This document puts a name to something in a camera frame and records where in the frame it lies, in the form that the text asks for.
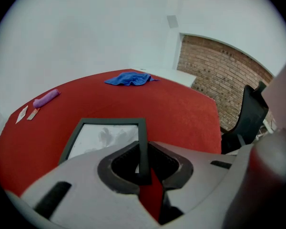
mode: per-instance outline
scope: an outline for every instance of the black frame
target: black frame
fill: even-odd
[[[137,125],[140,147],[140,176],[145,181],[150,180],[150,168],[147,153],[147,130],[144,118],[82,118],[72,132],[61,154],[58,165],[68,159],[71,149],[83,125]]]

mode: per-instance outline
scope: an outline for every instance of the red table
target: red table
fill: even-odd
[[[0,136],[2,187],[20,196],[35,180],[55,168],[81,118],[144,117],[148,141],[221,152],[219,118],[213,99],[157,76],[155,79],[160,81],[143,86],[104,83],[127,71],[134,70],[91,75],[58,86],[61,95],[43,106],[32,121],[26,118],[34,109],[33,100],[16,110]],[[26,116],[15,124],[26,105]]]

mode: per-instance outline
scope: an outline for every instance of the blue cloth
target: blue cloth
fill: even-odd
[[[123,72],[119,76],[105,81],[105,83],[111,85],[123,84],[125,86],[130,86],[132,84],[135,86],[140,86],[144,85],[146,82],[149,81],[158,81],[158,80],[153,79],[151,75],[147,73]]]

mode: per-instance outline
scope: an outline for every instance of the purple rolled towel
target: purple rolled towel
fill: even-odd
[[[54,89],[53,91],[50,91],[49,93],[45,94],[41,99],[35,99],[33,102],[33,106],[35,109],[40,108],[41,106],[44,106],[49,101],[51,101],[54,97],[61,94],[57,89]]]

